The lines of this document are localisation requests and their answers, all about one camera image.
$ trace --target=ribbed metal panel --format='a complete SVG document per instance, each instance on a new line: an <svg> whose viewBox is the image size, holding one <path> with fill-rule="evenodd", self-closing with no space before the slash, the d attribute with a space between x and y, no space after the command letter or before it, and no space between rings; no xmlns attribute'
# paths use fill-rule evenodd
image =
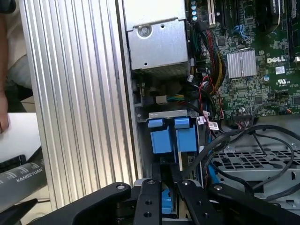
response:
<svg viewBox="0 0 300 225"><path fill-rule="evenodd" d="M256 75L255 50L228 54L227 67L230 79Z"/></svg>
<svg viewBox="0 0 300 225"><path fill-rule="evenodd" d="M20 0L20 10L52 209L141 178L115 1Z"/></svg>

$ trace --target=green circuit board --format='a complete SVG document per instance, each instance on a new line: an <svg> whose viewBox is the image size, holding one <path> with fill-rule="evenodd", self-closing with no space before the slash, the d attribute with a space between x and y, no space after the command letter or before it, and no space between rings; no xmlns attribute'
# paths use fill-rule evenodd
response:
<svg viewBox="0 0 300 225"><path fill-rule="evenodd" d="M293 114L300 113L300 66L289 62L288 21L284 3L282 3L281 22L277 29L268 35L262 35L255 19L255 6L252 0L239 1L240 23L245 27L248 39L241 43L233 32L234 17L232 0L224 1L227 30L221 29L221 14L218 1L215 1L216 26L211 28L215 33L219 49L226 62L229 53L242 48L255 50L257 75L240 79L229 79L226 76L219 92L223 100L224 117L229 119L239 109L252 114L253 110L265 102L277 102L290 108ZM207 7L199 1L198 19L207 19ZM267 108L261 116L277 115L277 108Z"/></svg>

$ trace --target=black mount arm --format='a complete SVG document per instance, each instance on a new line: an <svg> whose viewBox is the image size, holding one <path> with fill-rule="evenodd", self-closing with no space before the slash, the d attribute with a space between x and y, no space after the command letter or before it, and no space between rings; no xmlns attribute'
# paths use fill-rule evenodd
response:
<svg viewBox="0 0 300 225"><path fill-rule="evenodd" d="M176 164L153 165L151 177L137 180L132 189L124 183L111 184L33 224L298 225L300 221L296 214L224 184L204 190L197 181L182 179ZM183 211L183 220L162 218L162 185L172 191L174 215L178 218Z"/></svg>

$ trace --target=blue tab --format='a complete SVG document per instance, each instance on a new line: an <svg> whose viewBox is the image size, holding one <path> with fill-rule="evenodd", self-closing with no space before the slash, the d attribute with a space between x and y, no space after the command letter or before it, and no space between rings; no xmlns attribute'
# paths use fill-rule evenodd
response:
<svg viewBox="0 0 300 225"><path fill-rule="evenodd" d="M148 127L149 128L158 128L158 127L162 127L164 124L163 120L162 119L159 119L159 120L150 120L148 122Z"/></svg>
<svg viewBox="0 0 300 225"><path fill-rule="evenodd" d="M161 213L163 214L170 214L173 209L169 193L169 189L166 189L161 193Z"/></svg>
<svg viewBox="0 0 300 225"><path fill-rule="evenodd" d="M175 129L184 129L189 128L189 119L188 118L177 118L174 119Z"/></svg>
<svg viewBox="0 0 300 225"><path fill-rule="evenodd" d="M195 126L176 130L178 152L197 151Z"/></svg>
<svg viewBox="0 0 300 225"><path fill-rule="evenodd" d="M167 130L153 131L151 134L153 153L172 152L172 142L170 139L169 126Z"/></svg>

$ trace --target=silver heatsink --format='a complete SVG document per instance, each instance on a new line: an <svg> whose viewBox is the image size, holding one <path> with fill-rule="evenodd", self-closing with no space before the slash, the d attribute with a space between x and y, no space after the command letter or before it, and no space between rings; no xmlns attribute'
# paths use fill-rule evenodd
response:
<svg viewBox="0 0 300 225"><path fill-rule="evenodd" d="M257 75L255 50L228 54L227 68L230 79Z"/></svg>

